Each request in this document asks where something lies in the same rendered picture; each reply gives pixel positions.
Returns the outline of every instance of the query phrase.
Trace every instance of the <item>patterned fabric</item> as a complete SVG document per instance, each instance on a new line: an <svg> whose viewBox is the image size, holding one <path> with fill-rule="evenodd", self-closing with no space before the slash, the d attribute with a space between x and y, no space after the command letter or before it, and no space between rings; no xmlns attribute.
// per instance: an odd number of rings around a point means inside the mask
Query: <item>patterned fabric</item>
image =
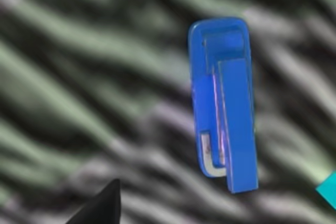
<svg viewBox="0 0 336 224"><path fill-rule="evenodd" d="M0 223L65 223L122 181L121 223L336 223L334 0L22 0L0 22ZM187 29L249 24L260 189L196 160Z"/></svg>

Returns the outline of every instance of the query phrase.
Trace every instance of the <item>blue plastic case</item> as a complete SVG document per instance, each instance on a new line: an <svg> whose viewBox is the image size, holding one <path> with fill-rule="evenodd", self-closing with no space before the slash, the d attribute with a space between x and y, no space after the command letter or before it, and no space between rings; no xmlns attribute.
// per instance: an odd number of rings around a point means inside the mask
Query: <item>blue plastic case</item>
<svg viewBox="0 0 336 224"><path fill-rule="evenodd" d="M258 188L251 56L240 18L201 20L188 35L198 161L232 193Z"/></svg>

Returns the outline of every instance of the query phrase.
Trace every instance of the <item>black pointed shape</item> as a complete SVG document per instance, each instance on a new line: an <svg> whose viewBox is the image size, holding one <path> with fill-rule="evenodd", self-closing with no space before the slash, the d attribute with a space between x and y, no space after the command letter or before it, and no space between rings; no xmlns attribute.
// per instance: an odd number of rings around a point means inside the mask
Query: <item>black pointed shape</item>
<svg viewBox="0 0 336 224"><path fill-rule="evenodd" d="M66 224L119 224L120 215L120 180L115 179Z"/></svg>

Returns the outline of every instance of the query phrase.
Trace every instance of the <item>blue lever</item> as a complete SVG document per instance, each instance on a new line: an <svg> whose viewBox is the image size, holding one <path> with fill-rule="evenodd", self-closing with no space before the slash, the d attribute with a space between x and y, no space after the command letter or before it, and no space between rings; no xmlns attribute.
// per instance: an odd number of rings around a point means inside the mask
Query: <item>blue lever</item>
<svg viewBox="0 0 336 224"><path fill-rule="evenodd" d="M227 177L231 193L258 188L250 44L239 18L201 20L189 30L198 162Z"/></svg>

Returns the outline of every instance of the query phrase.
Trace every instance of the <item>turquoise corner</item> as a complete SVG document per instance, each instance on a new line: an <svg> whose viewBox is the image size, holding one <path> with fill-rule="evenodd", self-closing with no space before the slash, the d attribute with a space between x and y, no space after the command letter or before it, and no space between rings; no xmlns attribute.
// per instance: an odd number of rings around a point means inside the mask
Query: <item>turquoise corner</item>
<svg viewBox="0 0 336 224"><path fill-rule="evenodd" d="M323 181L316 191L336 210L336 172Z"/></svg>

